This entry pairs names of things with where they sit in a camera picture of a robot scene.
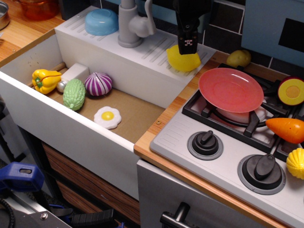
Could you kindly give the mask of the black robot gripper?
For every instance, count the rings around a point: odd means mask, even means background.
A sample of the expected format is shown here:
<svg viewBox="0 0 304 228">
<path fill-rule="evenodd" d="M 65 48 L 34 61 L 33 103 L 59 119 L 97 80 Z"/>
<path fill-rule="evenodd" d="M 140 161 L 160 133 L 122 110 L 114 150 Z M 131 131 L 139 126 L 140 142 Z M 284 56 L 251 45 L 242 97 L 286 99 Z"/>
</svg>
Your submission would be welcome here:
<svg viewBox="0 0 304 228">
<path fill-rule="evenodd" d="M 210 0 L 174 0 L 181 55 L 195 54 L 198 46 L 199 17 L 211 10 Z"/>
</svg>

